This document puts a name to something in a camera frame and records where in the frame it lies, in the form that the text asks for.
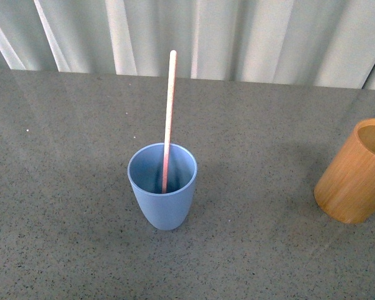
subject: orange cup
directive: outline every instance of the orange cup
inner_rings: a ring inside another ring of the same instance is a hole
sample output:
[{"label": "orange cup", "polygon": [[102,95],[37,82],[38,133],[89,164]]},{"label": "orange cup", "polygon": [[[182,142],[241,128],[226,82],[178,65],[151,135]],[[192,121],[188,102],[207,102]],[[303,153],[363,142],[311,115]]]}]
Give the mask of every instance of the orange cup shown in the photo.
[{"label": "orange cup", "polygon": [[375,119],[357,123],[314,189],[319,207],[344,223],[375,212]]}]

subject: blue cup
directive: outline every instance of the blue cup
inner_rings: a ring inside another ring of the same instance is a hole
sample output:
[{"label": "blue cup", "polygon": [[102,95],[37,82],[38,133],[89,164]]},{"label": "blue cup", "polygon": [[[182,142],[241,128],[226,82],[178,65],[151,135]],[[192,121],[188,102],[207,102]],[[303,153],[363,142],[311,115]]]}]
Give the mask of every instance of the blue cup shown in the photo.
[{"label": "blue cup", "polygon": [[162,194],[163,160],[164,143],[148,145],[131,158],[127,176],[146,219],[157,229],[172,230],[188,215],[198,164],[188,150],[171,144],[167,193]]}]

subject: table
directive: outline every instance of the table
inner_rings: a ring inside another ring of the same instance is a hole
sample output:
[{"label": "table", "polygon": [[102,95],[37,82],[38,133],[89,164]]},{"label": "table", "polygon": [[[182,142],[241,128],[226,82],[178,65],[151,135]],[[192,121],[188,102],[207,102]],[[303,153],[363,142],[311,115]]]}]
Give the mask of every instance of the table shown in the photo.
[{"label": "table", "polygon": [[375,91],[177,79],[188,217],[144,218],[126,168],[164,135],[167,79],[0,70],[0,299],[375,299],[375,214],[313,188]]}]

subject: corrugated wall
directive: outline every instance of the corrugated wall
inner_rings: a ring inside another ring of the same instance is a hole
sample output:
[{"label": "corrugated wall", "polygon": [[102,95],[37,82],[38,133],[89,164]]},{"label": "corrugated wall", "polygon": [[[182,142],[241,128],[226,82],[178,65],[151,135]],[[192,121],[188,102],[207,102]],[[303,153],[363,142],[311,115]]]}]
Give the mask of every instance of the corrugated wall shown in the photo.
[{"label": "corrugated wall", "polygon": [[1,0],[0,68],[375,89],[375,0]]}]

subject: white straw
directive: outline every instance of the white straw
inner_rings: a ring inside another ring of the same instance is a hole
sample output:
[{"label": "white straw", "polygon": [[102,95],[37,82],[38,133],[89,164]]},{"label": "white straw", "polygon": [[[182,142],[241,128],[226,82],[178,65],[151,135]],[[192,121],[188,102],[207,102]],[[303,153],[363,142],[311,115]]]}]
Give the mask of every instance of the white straw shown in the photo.
[{"label": "white straw", "polygon": [[164,138],[164,164],[162,165],[162,193],[163,194],[167,192],[169,144],[171,143],[171,124],[173,120],[175,73],[176,73],[176,51],[172,50],[171,53],[169,53],[167,112],[166,112],[165,138]]}]

